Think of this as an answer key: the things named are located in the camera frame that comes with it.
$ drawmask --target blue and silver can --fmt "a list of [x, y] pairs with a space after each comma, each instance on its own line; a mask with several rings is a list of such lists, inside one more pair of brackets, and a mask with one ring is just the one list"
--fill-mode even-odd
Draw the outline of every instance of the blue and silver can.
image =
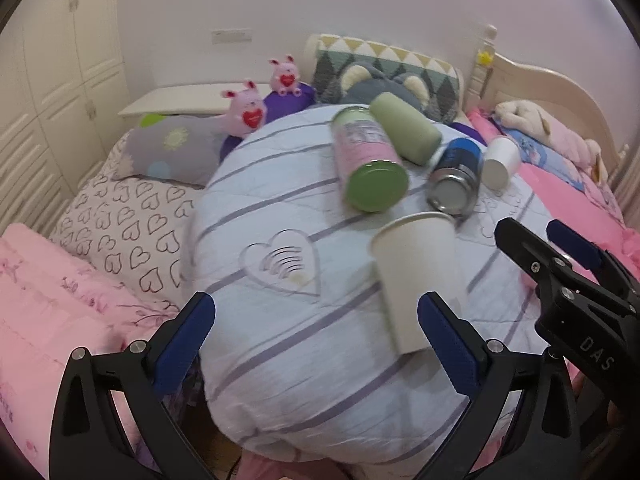
[[438, 211], [465, 217], [478, 202], [482, 151], [471, 139], [454, 139], [429, 177], [427, 200]]

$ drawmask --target wall outlet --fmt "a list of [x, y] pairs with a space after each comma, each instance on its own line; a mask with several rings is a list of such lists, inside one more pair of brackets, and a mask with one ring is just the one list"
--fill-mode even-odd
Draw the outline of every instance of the wall outlet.
[[211, 32], [211, 42], [214, 45], [220, 43], [242, 43], [251, 41], [254, 32], [250, 28], [219, 28]]

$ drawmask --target white wall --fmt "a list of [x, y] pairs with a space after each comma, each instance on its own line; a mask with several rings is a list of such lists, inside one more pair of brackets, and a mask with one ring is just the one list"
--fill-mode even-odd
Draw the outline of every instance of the white wall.
[[[269, 57], [300, 54], [312, 32], [438, 56], [467, 74], [484, 25], [505, 56], [563, 72], [602, 108], [620, 146], [640, 126], [640, 50], [609, 0], [118, 0], [133, 98], [157, 86], [267, 81]], [[251, 27], [251, 44], [211, 44]]]

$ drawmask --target white paper cup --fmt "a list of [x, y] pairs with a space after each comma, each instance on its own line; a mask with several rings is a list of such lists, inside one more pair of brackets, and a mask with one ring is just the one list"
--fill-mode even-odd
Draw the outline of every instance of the white paper cup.
[[498, 191], [509, 185], [520, 164], [518, 145], [509, 137], [496, 137], [484, 152], [482, 183]]
[[460, 316], [466, 284], [456, 256], [456, 226], [449, 215], [425, 212], [395, 220], [373, 237], [386, 309], [401, 354], [431, 347], [418, 323], [418, 300], [435, 290]]

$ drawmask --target gray plush toy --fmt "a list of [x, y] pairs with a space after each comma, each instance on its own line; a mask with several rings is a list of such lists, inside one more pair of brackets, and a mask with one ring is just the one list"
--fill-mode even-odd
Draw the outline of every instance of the gray plush toy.
[[391, 92], [424, 113], [430, 99], [429, 89], [417, 75], [406, 72], [389, 79], [369, 63], [349, 65], [340, 78], [340, 88], [341, 104], [368, 105], [383, 92]]

